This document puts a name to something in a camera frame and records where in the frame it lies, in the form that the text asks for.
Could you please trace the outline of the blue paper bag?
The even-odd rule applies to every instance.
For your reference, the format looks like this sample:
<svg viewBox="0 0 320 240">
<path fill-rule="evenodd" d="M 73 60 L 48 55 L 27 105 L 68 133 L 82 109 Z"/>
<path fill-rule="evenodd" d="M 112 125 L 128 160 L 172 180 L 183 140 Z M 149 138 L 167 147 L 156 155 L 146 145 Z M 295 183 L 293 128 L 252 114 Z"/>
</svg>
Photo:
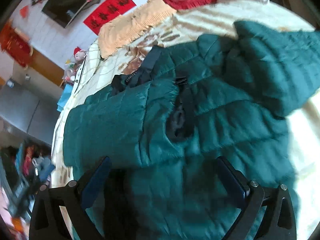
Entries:
<svg viewBox="0 0 320 240">
<path fill-rule="evenodd" d="M 64 88 L 64 90 L 63 90 L 63 92 L 57 102 L 57 111 L 58 112 L 62 112 L 62 110 L 64 109 L 68 99 L 71 96 L 72 90 L 73 90 L 72 85 L 70 85 L 70 84 L 65 85 L 65 88 Z"/>
</svg>

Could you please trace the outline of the plush toy with red hat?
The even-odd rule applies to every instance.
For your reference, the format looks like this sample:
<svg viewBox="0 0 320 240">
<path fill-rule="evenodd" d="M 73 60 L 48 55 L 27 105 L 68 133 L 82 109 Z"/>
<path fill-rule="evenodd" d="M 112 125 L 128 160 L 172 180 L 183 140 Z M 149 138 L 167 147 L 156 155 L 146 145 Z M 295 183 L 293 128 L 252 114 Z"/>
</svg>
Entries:
<svg viewBox="0 0 320 240">
<path fill-rule="evenodd" d="M 86 57 L 86 51 L 81 49 L 81 48 L 79 48 L 79 47 L 76 47 L 74 49 L 74 53 L 73 54 L 74 54 L 75 62 L 77 64 L 81 64 L 84 61 L 85 57 Z"/>
</svg>

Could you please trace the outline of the orange fringed pillow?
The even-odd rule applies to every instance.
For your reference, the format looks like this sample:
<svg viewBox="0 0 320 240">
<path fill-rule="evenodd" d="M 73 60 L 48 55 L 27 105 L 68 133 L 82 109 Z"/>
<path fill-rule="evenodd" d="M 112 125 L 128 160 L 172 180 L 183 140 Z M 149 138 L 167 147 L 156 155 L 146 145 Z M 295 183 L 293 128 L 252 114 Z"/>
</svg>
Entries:
<svg viewBox="0 0 320 240">
<path fill-rule="evenodd" d="M 133 12 L 105 23 L 98 35 L 101 57 L 109 57 L 118 48 L 130 44 L 142 36 L 144 31 L 159 25 L 175 13 L 176 10 L 163 0 L 148 0 Z"/>
</svg>

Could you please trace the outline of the red banner with characters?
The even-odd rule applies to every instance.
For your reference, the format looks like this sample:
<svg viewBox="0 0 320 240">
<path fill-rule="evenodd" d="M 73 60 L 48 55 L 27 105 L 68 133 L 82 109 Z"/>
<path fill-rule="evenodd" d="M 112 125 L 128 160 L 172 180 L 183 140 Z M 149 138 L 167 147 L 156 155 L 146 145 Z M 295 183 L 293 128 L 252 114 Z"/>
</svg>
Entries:
<svg viewBox="0 0 320 240">
<path fill-rule="evenodd" d="M 98 35 L 104 24 L 125 14 L 135 6 L 133 0 L 105 0 L 84 20 L 84 24 Z"/>
</svg>

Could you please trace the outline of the floral cream bed quilt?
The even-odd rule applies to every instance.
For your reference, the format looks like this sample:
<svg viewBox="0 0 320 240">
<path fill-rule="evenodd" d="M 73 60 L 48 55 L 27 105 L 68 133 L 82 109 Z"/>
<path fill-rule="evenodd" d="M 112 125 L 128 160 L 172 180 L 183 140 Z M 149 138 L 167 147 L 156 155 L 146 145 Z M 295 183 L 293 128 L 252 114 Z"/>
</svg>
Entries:
<svg viewBox="0 0 320 240">
<path fill-rule="evenodd" d="M 63 134 L 69 111 L 85 99 L 111 83 L 117 74 L 131 71 L 129 62 L 135 58 L 134 48 L 144 52 L 153 42 L 169 47 L 196 40 L 202 34 L 236 37 L 234 22 L 249 20 L 262 23 L 278 31 L 312 31 L 313 27 L 295 13 L 275 3 L 262 4 L 237 0 L 216 5 L 204 5 L 179 11 L 161 24 L 140 34 L 134 42 L 102 59 L 98 43 L 93 42 L 87 57 L 76 74 L 71 97 L 55 126 L 52 157 L 57 166 L 52 175 L 55 187 L 73 179 L 73 170 L 64 163 Z M 300 208 L 297 215 L 297 237 L 307 239 L 319 224 L 318 190 L 312 184 L 319 178 L 319 94 L 314 94 L 288 118 L 290 129 L 290 158 L 296 171 L 295 191 Z"/>
</svg>

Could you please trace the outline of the red wall hanging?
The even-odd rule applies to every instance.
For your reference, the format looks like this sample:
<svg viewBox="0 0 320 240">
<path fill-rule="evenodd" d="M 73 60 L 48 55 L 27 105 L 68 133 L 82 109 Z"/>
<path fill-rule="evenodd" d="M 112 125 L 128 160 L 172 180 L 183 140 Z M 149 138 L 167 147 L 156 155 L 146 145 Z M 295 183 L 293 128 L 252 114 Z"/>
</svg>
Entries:
<svg viewBox="0 0 320 240">
<path fill-rule="evenodd" d="M 16 33 L 9 21 L 1 30 L 1 50 L 6 51 L 23 68 L 31 63 L 32 46 Z"/>
</svg>

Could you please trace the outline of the grey wardrobe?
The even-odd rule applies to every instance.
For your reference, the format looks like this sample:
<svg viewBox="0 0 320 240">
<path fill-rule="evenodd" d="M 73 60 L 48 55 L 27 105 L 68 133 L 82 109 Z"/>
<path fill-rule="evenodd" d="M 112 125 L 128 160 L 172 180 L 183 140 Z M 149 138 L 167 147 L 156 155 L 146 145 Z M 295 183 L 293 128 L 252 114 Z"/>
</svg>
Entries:
<svg viewBox="0 0 320 240">
<path fill-rule="evenodd" d="M 17 83 L 1 88 L 1 121 L 17 137 L 51 146 L 59 115 L 55 103 L 39 98 Z"/>
</svg>

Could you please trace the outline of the dark green puffer jacket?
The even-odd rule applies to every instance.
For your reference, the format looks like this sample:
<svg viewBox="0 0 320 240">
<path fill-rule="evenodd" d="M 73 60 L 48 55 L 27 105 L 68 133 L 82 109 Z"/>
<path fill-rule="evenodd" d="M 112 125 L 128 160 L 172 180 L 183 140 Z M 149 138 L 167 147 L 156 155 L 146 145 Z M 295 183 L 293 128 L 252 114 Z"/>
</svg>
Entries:
<svg viewBox="0 0 320 240">
<path fill-rule="evenodd" d="M 219 156 L 263 186 L 287 185 L 298 208 L 286 119 L 319 89 L 319 32 L 234 25 L 237 39 L 152 48 L 137 72 L 68 114 L 63 157 L 74 178 L 111 159 L 88 210 L 107 239 L 221 239 L 238 212 Z"/>
</svg>

